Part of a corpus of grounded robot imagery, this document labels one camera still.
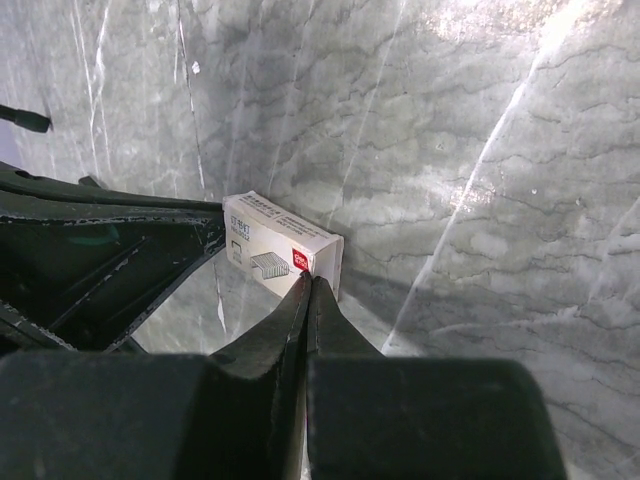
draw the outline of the staple box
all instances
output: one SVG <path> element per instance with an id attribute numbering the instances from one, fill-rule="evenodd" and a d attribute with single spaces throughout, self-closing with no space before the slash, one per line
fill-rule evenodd
<path id="1" fill-rule="evenodd" d="M 300 273 L 326 278 L 338 298 L 344 239 L 255 192 L 224 198 L 229 261 L 284 297 Z"/>

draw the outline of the gray marble wall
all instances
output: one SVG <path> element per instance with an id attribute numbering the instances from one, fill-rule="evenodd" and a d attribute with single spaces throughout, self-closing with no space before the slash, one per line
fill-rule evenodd
<path id="1" fill-rule="evenodd" d="M 341 307 L 389 355 L 498 356 L 572 478 L 640 478 L 640 2 L 9 0 L 25 168 L 346 238 Z M 138 332 L 211 352 L 277 299 L 223 255 Z"/>

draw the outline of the black plastic part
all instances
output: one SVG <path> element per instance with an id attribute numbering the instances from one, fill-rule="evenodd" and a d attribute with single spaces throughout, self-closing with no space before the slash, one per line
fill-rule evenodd
<path id="1" fill-rule="evenodd" d="M 100 185 L 100 182 L 98 182 L 98 180 L 96 180 L 91 175 L 87 175 L 86 177 L 82 177 L 81 179 L 79 179 L 78 185 L 84 185 L 85 187 L 104 188 L 102 185 Z"/>
<path id="2" fill-rule="evenodd" d="M 371 349 L 326 281 L 312 287 L 305 273 L 271 315 L 209 358 L 8 355 L 0 471 L 299 479 L 306 361 L 314 480 L 566 479 L 523 367 Z"/>
<path id="3" fill-rule="evenodd" d="M 308 321 L 307 353 L 310 355 L 384 358 L 384 355 L 344 318 L 329 282 L 322 277 L 313 280 Z"/>
<path id="4" fill-rule="evenodd" d="M 209 358 L 5 357 L 3 477 L 287 477 L 301 451 L 296 393 L 310 291 L 305 274 L 271 315 Z"/>
<path id="5" fill-rule="evenodd" d="M 314 358 L 314 480 L 564 480 L 542 395 L 503 360 Z"/>
<path id="6" fill-rule="evenodd" d="M 220 204 L 0 163 L 0 335 L 22 348 L 114 350 L 223 246 Z"/>
<path id="7" fill-rule="evenodd" d="M 300 478 L 311 283 L 303 272 L 271 315 L 211 356 L 236 381 L 220 412 L 235 427 L 215 445 L 237 463 L 234 478 Z"/>
<path id="8" fill-rule="evenodd" d="M 0 336 L 0 357 L 20 350 L 20 345 L 6 337 Z"/>
<path id="9" fill-rule="evenodd" d="M 120 353 L 147 353 L 133 337 L 127 338 L 115 351 Z"/>
<path id="10" fill-rule="evenodd" d="M 27 110 L 16 110 L 4 105 L 0 105 L 0 118 L 36 133 L 46 133 L 51 126 L 51 120 L 44 115 Z"/>

